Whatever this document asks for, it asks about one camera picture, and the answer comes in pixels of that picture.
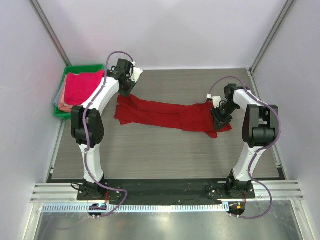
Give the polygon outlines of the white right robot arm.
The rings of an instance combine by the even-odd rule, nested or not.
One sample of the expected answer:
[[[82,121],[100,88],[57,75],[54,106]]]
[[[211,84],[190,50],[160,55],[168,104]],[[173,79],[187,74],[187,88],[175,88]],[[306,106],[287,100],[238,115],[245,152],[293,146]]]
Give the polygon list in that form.
[[[236,110],[243,110],[242,140],[244,146],[236,166],[225,183],[212,189],[213,199],[255,198],[252,184],[253,171],[262,154],[275,144],[281,132],[279,108],[269,105],[252,95],[245,87],[228,84],[224,88],[225,100],[214,96],[210,110],[216,131],[226,127]]]

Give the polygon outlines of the dark red t-shirt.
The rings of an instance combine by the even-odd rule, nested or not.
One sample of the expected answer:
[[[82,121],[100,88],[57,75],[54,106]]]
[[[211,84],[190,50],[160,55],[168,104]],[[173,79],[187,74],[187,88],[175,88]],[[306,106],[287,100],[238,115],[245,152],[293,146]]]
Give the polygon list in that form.
[[[122,125],[138,123],[186,132],[203,132],[216,139],[218,133],[230,131],[232,127],[228,123],[221,129],[216,129],[212,108],[213,103],[208,100],[204,103],[181,105],[142,100],[132,94],[129,97],[120,95],[114,118]]]

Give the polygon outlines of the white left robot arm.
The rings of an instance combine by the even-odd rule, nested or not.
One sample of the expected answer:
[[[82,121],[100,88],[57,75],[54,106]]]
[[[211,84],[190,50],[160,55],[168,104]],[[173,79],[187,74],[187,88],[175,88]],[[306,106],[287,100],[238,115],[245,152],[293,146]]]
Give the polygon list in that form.
[[[78,200],[102,200],[106,195],[100,155],[105,135],[101,114],[114,95],[129,95],[142,72],[134,61],[118,59],[115,66],[102,72],[92,95],[82,105],[71,109],[71,136],[81,150],[84,165],[83,181],[77,189]]]

